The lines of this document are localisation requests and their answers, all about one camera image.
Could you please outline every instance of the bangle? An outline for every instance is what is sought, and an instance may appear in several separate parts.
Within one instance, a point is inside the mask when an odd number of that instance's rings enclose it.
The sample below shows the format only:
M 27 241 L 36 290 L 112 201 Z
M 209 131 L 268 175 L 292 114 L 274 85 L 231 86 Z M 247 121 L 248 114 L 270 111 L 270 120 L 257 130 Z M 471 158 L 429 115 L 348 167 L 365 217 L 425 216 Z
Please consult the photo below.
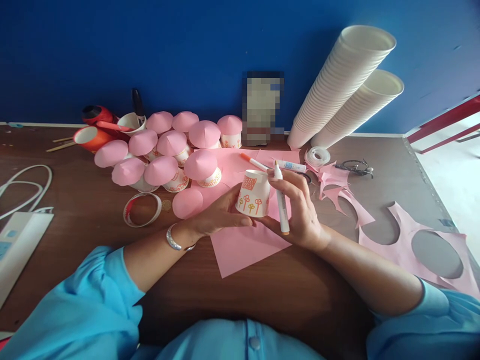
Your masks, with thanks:
M 174 224 L 173 224 L 172 226 L 170 226 L 170 227 L 168 228 L 168 230 L 166 231 L 166 240 L 168 241 L 168 244 L 172 247 L 172 249 L 175 249 L 175 250 L 177 250 L 177 251 L 180 251 L 180 250 L 182 250 L 183 248 L 182 248 L 180 245 L 178 245 L 178 244 L 174 241 L 174 238 L 172 237 L 172 228 L 173 228 L 174 225 L 176 225 L 176 224 L 177 224 L 177 223 L 174 223 Z M 193 250 L 194 247 L 195 247 L 195 245 L 197 245 L 197 244 L 194 244 L 194 245 L 192 245 L 192 246 L 190 246 L 190 247 L 187 247 L 187 248 L 185 249 L 185 251 Z

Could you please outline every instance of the floor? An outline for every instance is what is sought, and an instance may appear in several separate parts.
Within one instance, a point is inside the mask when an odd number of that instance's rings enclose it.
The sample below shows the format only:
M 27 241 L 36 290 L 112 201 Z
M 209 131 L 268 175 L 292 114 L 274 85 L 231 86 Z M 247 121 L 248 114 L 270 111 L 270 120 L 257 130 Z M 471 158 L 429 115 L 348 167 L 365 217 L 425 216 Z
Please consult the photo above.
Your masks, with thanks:
M 478 123 L 480 113 L 416 141 L 411 146 L 414 150 L 426 149 Z M 453 141 L 423 155 L 416 155 L 456 227 L 461 233 L 467 234 L 468 247 L 477 263 L 480 263 L 480 137 L 460 143 Z

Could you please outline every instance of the blue shirt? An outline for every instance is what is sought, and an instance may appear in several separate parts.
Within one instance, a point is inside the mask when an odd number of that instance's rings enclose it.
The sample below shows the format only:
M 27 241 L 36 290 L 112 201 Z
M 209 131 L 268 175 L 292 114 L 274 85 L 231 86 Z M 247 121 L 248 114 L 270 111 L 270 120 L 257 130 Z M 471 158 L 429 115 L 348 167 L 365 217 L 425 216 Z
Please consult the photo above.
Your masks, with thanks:
M 96 248 L 42 299 L 0 359 L 323 359 L 301 341 L 251 320 L 200 321 L 163 348 L 137 348 L 142 308 L 135 304 L 145 294 L 130 278 L 123 254 L 123 248 Z M 415 309 L 375 316 L 368 358 L 478 359 L 480 303 L 422 283 Z

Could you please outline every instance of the white tape roll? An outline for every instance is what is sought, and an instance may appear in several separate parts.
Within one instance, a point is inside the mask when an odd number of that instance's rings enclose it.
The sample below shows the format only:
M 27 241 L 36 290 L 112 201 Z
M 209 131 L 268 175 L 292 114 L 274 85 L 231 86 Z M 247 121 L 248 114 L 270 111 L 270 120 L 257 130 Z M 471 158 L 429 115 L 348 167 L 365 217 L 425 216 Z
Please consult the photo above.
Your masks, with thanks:
M 132 211 L 132 207 L 134 206 L 135 201 L 137 201 L 138 198 L 141 198 L 143 196 L 152 196 L 155 198 L 156 212 L 148 222 L 138 225 L 134 223 L 132 219 L 130 219 L 130 212 Z M 142 193 L 138 193 L 137 195 L 132 197 L 130 200 L 128 200 L 128 202 L 125 205 L 125 208 L 123 209 L 123 220 L 125 221 L 125 224 L 127 224 L 131 228 L 141 228 L 141 227 L 150 225 L 155 220 L 157 220 L 161 211 L 162 211 L 162 200 L 157 195 L 152 194 L 151 192 L 142 192 Z
M 310 166 L 319 167 L 330 161 L 330 153 L 323 147 L 314 146 L 305 152 L 305 161 Z

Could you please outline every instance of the wall baseboard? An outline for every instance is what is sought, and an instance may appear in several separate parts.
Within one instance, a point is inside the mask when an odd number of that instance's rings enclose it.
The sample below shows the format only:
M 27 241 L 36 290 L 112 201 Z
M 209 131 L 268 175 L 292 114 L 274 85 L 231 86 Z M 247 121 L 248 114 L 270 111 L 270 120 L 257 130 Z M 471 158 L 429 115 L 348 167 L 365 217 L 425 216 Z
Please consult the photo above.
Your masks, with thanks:
M 0 125 L 18 124 L 22 126 L 31 127 L 47 127 L 47 128 L 84 128 L 86 124 L 62 124 L 62 123 L 45 123 L 45 122 L 5 122 L 0 121 Z M 285 131 L 285 135 L 290 134 L 290 131 Z M 358 138 L 405 138 L 407 134 L 388 134 L 388 133 L 373 133 L 373 132 L 353 132 L 350 137 Z

